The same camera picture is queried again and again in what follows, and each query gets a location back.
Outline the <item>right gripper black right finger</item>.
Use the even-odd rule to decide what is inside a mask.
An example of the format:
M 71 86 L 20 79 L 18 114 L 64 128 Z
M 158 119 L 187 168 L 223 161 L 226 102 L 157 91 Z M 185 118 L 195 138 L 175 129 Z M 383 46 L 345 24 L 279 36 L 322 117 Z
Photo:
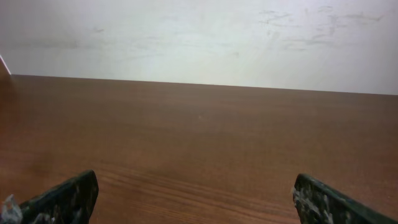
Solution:
M 293 201 L 301 224 L 397 224 L 307 174 L 297 176 Z

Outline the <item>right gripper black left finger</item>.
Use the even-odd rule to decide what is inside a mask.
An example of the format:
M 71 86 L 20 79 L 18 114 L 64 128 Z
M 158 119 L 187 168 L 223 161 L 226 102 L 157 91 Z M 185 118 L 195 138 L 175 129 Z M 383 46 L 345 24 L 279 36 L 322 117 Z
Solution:
M 87 224 L 98 193 L 95 172 L 86 170 L 21 204 L 8 196 L 1 204 L 1 224 Z

